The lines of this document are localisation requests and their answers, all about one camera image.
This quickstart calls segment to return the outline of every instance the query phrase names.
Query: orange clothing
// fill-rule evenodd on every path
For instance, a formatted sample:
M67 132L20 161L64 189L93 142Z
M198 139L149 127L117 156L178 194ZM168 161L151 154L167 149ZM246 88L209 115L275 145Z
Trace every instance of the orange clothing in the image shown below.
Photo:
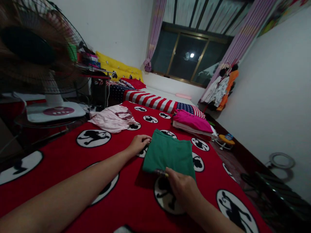
M230 74L230 77L229 77L229 81L228 81L228 86L227 86L227 92L226 94L223 96L223 99L221 100L218 108L217 108L217 111L222 111L224 106L226 105L227 101L228 101L228 95L229 95L229 92L230 92L230 89L233 85L233 82L234 80L239 76L239 71L238 70L235 70L235 71L232 71L231 74Z

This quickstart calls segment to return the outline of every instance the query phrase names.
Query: red pillow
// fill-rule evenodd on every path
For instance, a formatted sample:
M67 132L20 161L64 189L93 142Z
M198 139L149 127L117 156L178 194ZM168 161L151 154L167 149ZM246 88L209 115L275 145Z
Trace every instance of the red pillow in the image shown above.
M143 84L143 82L138 79L127 79L127 78L121 78L121 79L130 83L135 89L146 88L146 85Z

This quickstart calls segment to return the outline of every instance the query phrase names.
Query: human hand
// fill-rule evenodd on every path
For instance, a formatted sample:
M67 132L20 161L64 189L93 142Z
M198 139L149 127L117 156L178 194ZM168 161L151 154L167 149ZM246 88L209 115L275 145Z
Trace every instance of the human hand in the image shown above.
M130 153L131 156L137 155L142 149L144 149L145 145L150 143L152 137L148 135L136 135L131 144L126 148L126 150Z
M168 180L178 203L190 216L193 216L200 203L205 200L195 180L170 168L166 168L165 171L168 173Z

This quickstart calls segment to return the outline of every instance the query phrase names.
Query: yellow stool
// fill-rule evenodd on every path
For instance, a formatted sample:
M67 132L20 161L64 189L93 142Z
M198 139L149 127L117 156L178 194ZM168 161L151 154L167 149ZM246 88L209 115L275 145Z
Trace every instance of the yellow stool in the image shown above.
M219 139L223 142L223 143L220 143L218 142L218 140L213 140L215 141L218 145L220 145L221 147L219 148L220 150L223 150L224 148L228 149L228 150L231 150L232 147L235 145L235 142L233 140L228 140L226 139L226 137L222 134L219 135Z

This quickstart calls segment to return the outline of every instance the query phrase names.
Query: pink curtain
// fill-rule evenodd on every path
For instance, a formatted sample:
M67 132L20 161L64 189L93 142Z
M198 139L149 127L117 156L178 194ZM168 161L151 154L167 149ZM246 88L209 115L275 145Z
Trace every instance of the pink curtain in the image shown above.
M155 15L153 17L153 25L152 25L152 32L150 37L150 43L149 43L149 50L146 60L144 61L145 65L145 71L150 72L151 71L151 58L155 52L156 44L158 43L165 6L166 6L167 0L156 0L155 5Z
M277 0L255 0L251 9L245 17L243 25L241 26L239 32L233 38L226 54L224 55L222 61L220 62L215 74L213 75L207 89L219 76L219 71L226 65L232 65L237 63L245 54L246 50L250 46L251 42L256 37L258 31L262 27L266 18L268 17L271 9L273 8Z

